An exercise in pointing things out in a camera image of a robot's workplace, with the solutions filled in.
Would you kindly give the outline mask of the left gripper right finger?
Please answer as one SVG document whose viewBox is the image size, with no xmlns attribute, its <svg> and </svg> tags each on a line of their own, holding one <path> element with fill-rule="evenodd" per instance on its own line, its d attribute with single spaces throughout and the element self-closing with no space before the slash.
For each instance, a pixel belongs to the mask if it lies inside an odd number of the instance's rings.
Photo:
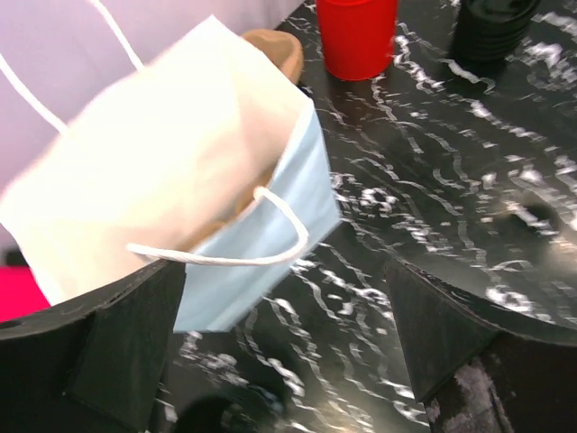
<svg viewBox="0 0 577 433">
<path fill-rule="evenodd" d="M 433 432 L 574 432 L 576 331 L 395 260 L 389 298 L 416 401 Z"/>
</svg>

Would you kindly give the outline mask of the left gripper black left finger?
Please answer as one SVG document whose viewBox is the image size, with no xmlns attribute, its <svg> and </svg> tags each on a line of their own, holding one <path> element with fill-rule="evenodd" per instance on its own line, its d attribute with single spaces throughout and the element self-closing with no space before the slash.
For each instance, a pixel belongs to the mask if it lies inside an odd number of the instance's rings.
<svg viewBox="0 0 577 433">
<path fill-rule="evenodd" d="M 1 326 L 3 432 L 143 432 L 185 266 L 157 261 Z"/>
</svg>

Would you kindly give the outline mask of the brown pulp cup carrier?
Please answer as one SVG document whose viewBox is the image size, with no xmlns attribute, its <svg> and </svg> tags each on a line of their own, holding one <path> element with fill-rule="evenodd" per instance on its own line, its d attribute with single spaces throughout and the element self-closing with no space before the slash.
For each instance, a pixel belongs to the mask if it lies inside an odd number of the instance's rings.
<svg viewBox="0 0 577 433">
<path fill-rule="evenodd" d="M 300 80 L 304 68 L 304 53 L 299 39 L 283 31 L 254 29 L 243 38 L 265 56 L 293 83 Z"/>
</svg>

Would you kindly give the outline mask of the light blue paper bag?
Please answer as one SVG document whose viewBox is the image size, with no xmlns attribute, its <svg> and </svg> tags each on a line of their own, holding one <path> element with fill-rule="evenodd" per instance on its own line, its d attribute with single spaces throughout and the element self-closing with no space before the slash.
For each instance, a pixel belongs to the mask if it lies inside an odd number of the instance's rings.
<svg viewBox="0 0 577 433">
<path fill-rule="evenodd" d="M 183 263 L 175 330 L 225 331 L 339 224 L 312 99 L 208 17 L 72 121 L 7 62 L 14 90 L 58 132 L 1 197 L 1 222 L 52 304 L 159 259 Z"/>
</svg>

